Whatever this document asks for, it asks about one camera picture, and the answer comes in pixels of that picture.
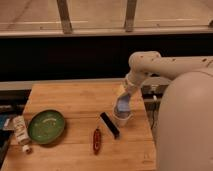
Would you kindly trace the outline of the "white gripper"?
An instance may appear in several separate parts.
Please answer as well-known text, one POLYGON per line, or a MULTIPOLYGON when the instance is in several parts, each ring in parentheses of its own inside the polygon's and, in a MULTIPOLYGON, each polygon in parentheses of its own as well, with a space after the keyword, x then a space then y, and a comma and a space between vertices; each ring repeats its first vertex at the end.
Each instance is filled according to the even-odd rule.
POLYGON ((142 72, 130 71, 124 79, 124 93, 120 93, 116 100, 118 109, 128 109, 131 95, 134 94, 142 85, 147 75, 142 72))

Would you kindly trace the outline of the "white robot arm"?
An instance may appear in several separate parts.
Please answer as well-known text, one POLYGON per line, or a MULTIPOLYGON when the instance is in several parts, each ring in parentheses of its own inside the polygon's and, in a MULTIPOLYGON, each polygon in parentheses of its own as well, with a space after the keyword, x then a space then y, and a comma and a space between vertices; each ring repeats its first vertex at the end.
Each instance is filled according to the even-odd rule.
POLYGON ((135 52, 129 67, 115 102, 116 124, 131 118, 131 96, 149 75, 168 78, 158 114, 156 171, 213 171, 213 55, 135 52))

